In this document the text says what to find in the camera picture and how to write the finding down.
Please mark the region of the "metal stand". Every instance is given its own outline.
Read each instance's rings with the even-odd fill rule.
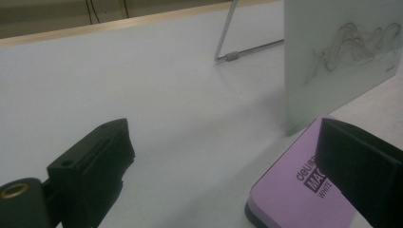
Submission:
[[[256,53],[258,51],[261,51],[261,50],[264,50],[264,49],[267,49],[267,48],[272,48],[272,47],[275,47],[275,46],[279,46],[279,45],[282,45],[284,43],[284,39],[277,40],[275,42],[272,42],[272,43],[269,43],[269,44],[266,44],[266,45],[253,47],[253,48],[249,48],[249,49],[246,49],[246,50],[229,52],[229,53],[226,53],[224,56],[219,57],[220,52],[221,52],[221,48],[222,48],[222,44],[224,43],[225,36],[226,36],[227,31],[228,31],[229,25],[231,24],[232,16],[234,15],[234,11],[235,11],[235,8],[237,7],[238,1],[239,0],[232,0],[231,8],[228,11],[228,15],[227,15],[227,18],[226,18],[226,21],[225,21],[224,29],[222,30],[221,38],[220,38],[220,41],[219,41],[219,45],[217,46],[216,54],[214,55],[214,60],[216,62],[223,62],[223,61],[230,62],[230,61],[233,61],[233,60],[237,60],[242,56],[249,55],[249,54],[252,54],[252,53]]]

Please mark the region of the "scribbled drawing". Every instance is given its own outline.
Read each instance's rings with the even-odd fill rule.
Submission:
[[[321,68],[332,72],[339,65],[362,66],[382,59],[387,53],[397,55],[400,46],[401,25],[392,23],[386,28],[365,32],[354,23],[340,27],[332,44],[321,52],[313,50],[316,57],[305,84],[315,78]]]

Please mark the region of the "acrylic board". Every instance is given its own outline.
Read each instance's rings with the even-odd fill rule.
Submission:
[[[395,75],[402,0],[284,0],[287,132]]]

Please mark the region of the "table surface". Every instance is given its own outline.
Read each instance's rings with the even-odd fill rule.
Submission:
[[[213,55],[227,10],[0,48],[0,185],[127,118],[136,159],[100,227],[253,227],[252,185],[291,145],[283,47]],[[282,38],[282,2],[237,9],[222,53]],[[403,64],[333,116],[403,148]],[[357,216],[351,227],[370,227]]]

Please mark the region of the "deli brand logo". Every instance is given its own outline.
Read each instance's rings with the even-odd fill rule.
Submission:
[[[324,198],[330,187],[333,186],[317,168],[315,156],[302,165],[299,172],[297,172],[297,179],[321,198]]]

